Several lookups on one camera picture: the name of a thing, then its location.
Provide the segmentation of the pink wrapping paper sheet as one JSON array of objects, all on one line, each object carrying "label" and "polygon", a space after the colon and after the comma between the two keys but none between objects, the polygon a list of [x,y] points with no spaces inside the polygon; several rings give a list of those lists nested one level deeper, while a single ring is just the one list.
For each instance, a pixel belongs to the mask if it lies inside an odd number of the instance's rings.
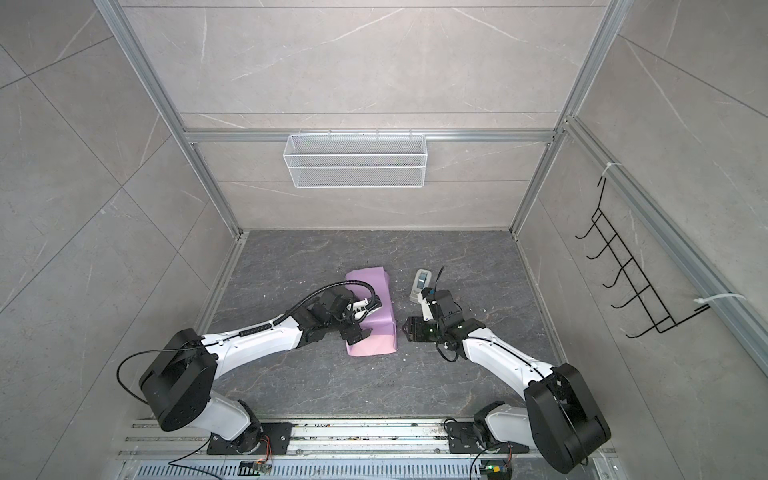
[{"label": "pink wrapping paper sheet", "polygon": [[347,346],[347,353],[352,357],[367,357],[393,354],[397,350],[396,320],[389,291],[390,278],[383,267],[371,267],[352,270],[346,280],[358,280],[370,284],[379,297],[382,307],[361,322],[362,329],[370,329],[370,335],[364,340]]}]

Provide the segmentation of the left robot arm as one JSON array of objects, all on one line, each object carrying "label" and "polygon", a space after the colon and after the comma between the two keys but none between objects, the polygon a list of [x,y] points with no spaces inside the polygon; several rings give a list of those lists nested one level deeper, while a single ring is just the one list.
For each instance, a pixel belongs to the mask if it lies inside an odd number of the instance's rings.
[{"label": "left robot arm", "polygon": [[266,435],[253,410],[213,390],[224,374],[272,354],[296,350],[337,332],[348,344],[368,338],[362,322],[381,309],[372,285],[344,280],[310,293],[276,318],[230,332],[201,335],[178,331],[139,381],[159,427],[172,432],[191,426],[210,434],[228,454],[249,454],[265,446]]}]

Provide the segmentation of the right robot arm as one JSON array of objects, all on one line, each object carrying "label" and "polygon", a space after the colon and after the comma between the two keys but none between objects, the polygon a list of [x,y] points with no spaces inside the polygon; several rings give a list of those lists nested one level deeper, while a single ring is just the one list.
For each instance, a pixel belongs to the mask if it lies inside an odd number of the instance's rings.
[{"label": "right robot arm", "polygon": [[561,474],[586,465],[611,439],[611,430],[579,370],[553,366],[503,341],[485,323],[464,316],[448,290],[417,294],[422,314],[403,325],[407,339],[432,343],[449,363],[467,360],[509,386],[525,403],[520,411],[503,401],[478,411],[473,435],[483,453],[505,446],[535,448]]}]

